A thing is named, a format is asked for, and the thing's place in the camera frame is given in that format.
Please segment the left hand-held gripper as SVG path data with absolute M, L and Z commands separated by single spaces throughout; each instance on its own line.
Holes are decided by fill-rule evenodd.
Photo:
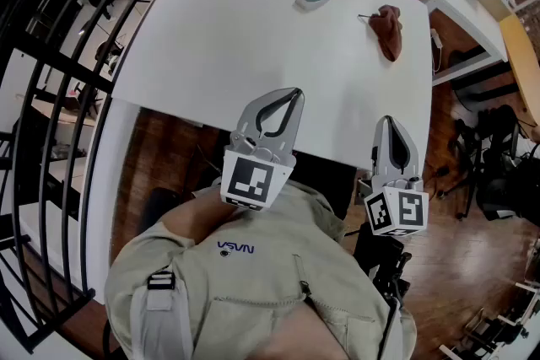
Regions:
M 284 188 L 296 165 L 291 153 L 300 125 L 305 96 L 299 88 L 277 89 L 254 99 L 243 110 L 230 145 L 224 148 L 222 201 L 264 212 Z M 286 106 L 278 129 L 264 132 L 262 123 Z M 272 147 L 251 137 L 269 138 Z

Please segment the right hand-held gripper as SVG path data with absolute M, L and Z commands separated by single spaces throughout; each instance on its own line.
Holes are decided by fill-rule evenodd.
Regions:
M 429 194 L 418 178 L 419 154 L 404 126 L 383 116 L 375 127 L 372 146 L 373 174 L 414 177 L 376 189 L 370 180 L 358 181 L 357 198 L 366 209 L 367 221 L 377 236 L 406 237 L 425 231 L 429 217 Z

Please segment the person's left forearm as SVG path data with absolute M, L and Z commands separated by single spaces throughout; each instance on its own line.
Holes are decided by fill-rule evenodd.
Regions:
M 236 210 L 236 206 L 223 202 L 218 187 L 209 188 L 200 195 L 169 210 L 160 222 L 172 234 L 200 244 Z

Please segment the black office chair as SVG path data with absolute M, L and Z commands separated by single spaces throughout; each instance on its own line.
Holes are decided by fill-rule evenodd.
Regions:
M 475 127 L 461 119 L 455 127 L 448 147 L 457 151 L 465 177 L 438 196 L 467 188 L 465 210 L 456 218 L 466 218 L 475 202 L 489 221 L 517 216 L 540 227 L 540 143 L 518 153 L 521 128 L 513 109 L 481 111 Z

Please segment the curved wooden desk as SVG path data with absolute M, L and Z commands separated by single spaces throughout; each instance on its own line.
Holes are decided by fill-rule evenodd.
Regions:
M 536 52 L 515 14 L 502 19 L 499 27 L 522 100 L 532 119 L 540 126 L 540 64 Z

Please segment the white side table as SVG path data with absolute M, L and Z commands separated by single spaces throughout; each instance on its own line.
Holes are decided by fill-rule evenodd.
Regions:
M 423 0 L 429 12 L 438 9 L 471 36 L 483 51 L 434 74 L 435 87 L 507 60 L 499 23 L 478 0 Z

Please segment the person's beige shirt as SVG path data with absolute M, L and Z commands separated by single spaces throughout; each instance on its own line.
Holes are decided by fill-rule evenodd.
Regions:
M 411 359 L 412 315 L 341 246 L 343 222 L 319 191 L 290 181 L 268 210 L 237 207 L 200 244 L 160 218 L 105 283 L 129 360 Z

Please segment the black metal railing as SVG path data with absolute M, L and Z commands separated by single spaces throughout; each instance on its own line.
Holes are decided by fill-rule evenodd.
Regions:
M 89 258 L 90 252 L 71 252 L 68 241 L 82 241 L 89 246 L 89 188 L 95 179 L 95 160 L 106 116 L 111 110 L 113 84 L 108 76 L 98 78 L 97 67 L 103 67 L 107 58 L 117 46 L 116 40 L 123 25 L 135 9 L 136 1 L 128 0 L 121 10 L 119 21 L 107 33 L 103 49 L 95 48 L 97 54 L 92 66 L 82 63 L 84 50 L 89 47 L 90 36 L 99 24 L 99 18 L 109 3 L 99 0 L 94 12 L 81 28 L 75 47 L 64 54 L 61 43 L 68 37 L 68 25 L 75 23 L 80 15 L 79 0 L 59 0 L 57 14 L 52 16 L 42 35 L 34 35 L 28 30 L 30 22 L 37 20 L 46 0 L 13 0 L 6 13 L 0 14 L 0 89 L 6 81 L 8 54 L 15 50 L 28 55 L 35 61 L 28 69 L 29 83 L 24 86 L 23 102 L 19 117 L 13 121 L 12 131 L 0 128 L 0 205 L 6 195 L 6 185 L 10 174 L 14 173 L 14 185 L 8 197 L 14 198 L 12 210 L 0 210 L 0 263 L 23 289 L 29 301 L 30 311 L 16 299 L 14 292 L 5 285 L 0 271 L 0 322 L 30 355 L 37 347 L 56 332 L 93 360 L 120 359 L 120 348 L 116 342 L 111 350 L 111 330 L 104 321 L 105 312 L 97 312 L 96 290 L 88 282 L 88 264 L 82 270 L 72 270 L 75 258 Z M 62 79 L 54 92 L 39 88 L 46 67 L 59 70 Z M 71 121 L 74 132 L 71 142 L 66 144 L 67 156 L 56 156 L 55 148 L 60 146 L 56 134 L 58 128 L 70 121 L 61 120 L 62 114 L 70 109 L 68 99 L 75 99 L 75 120 Z M 85 150 L 89 157 L 89 185 L 82 191 L 72 186 L 76 157 L 79 156 L 81 136 L 85 122 L 94 122 L 97 127 L 98 147 Z M 23 230 L 23 206 L 36 205 L 38 223 L 37 239 L 30 231 Z M 53 240 L 49 235 L 60 235 L 59 260 L 61 267 L 53 266 Z

